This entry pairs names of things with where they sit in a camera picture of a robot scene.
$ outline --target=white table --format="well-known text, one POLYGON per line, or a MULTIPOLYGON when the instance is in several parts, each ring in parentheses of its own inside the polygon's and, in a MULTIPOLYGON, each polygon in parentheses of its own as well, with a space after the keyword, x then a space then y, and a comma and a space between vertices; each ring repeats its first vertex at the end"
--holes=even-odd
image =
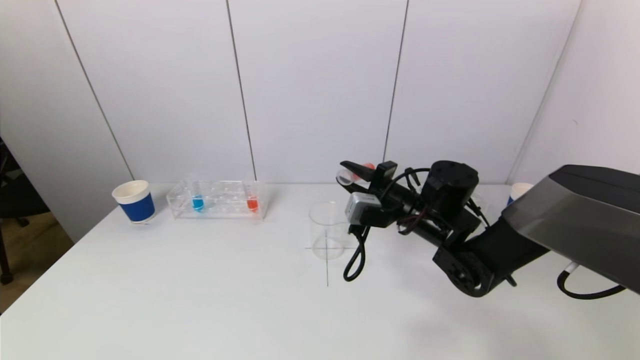
MULTIPOLYGON (((153 187, 149 225, 111 212, 0 317, 2 360, 640 357, 639 297, 563 295, 561 256, 473 299, 432 262, 432 244, 392 226, 372 229, 365 270, 347 283, 350 254, 327 271, 304 249, 309 205, 346 202, 340 186, 273 186, 262 223, 174 220, 169 189, 153 187)), ((508 191, 479 187, 490 217, 508 191)), ((584 268, 568 281, 610 285, 584 268)))

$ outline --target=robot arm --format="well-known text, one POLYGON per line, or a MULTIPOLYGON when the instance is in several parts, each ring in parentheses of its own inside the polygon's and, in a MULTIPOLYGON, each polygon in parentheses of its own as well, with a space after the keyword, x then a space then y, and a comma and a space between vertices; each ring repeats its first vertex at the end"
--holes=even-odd
POLYGON ((516 286, 511 274, 549 250, 640 290, 640 279, 634 276, 640 264, 640 176, 567 165, 507 207, 479 236, 468 239, 481 223, 476 216, 480 209, 470 199, 478 176, 468 165, 437 161, 430 169, 409 168, 395 178, 397 165, 392 161, 375 170, 350 161, 341 165, 370 182, 368 189, 341 184, 351 193, 346 210, 349 232, 360 244, 345 269, 347 281, 364 267, 369 229, 397 222, 401 234, 413 232, 436 245, 433 261, 459 290, 473 297, 486 295, 503 281, 516 286), (427 171, 418 193, 409 176, 427 171), (403 177, 409 188, 397 184, 403 177), (358 268, 350 275, 358 257, 358 268))

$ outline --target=chair leg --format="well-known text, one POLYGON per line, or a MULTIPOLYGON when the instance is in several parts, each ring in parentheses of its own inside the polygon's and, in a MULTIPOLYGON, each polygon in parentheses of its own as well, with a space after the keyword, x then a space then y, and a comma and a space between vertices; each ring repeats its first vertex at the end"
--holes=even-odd
POLYGON ((18 225, 20 225, 20 227, 25 227, 25 226, 29 225, 29 220, 27 220, 25 218, 15 218, 15 221, 18 222, 18 225))
POLYGON ((0 283, 2 285, 8 284, 13 281, 13 274, 9 269, 9 261, 6 258, 6 250, 4 249, 4 239, 2 237, 2 231, 0 231, 0 268, 2 268, 2 275, 0 275, 0 283))

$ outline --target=white cable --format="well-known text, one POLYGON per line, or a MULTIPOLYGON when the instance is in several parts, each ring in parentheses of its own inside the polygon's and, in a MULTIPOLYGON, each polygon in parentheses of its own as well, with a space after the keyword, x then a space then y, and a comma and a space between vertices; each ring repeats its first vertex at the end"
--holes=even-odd
POLYGON ((580 264, 576 263, 575 261, 572 261, 566 268, 564 268, 564 270, 570 274, 575 269, 577 269, 578 266, 580 266, 580 264))

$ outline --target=paper cup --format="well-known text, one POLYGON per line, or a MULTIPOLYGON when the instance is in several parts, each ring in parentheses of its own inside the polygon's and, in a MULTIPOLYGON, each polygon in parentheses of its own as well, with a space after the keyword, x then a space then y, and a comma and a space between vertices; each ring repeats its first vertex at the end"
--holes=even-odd
POLYGON ((507 201, 507 205, 512 202, 518 200, 525 192, 528 192, 529 189, 533 187, 532 184, 527 183, 515 183, 511 187, 511 195, 509 195, 509 200, 507 201))
POLYGON ((156 213, 149 183, 144 180, 124 183, 115 188, 111 196, 116 199, 129 220, 134 224, 146 222, 156 213))

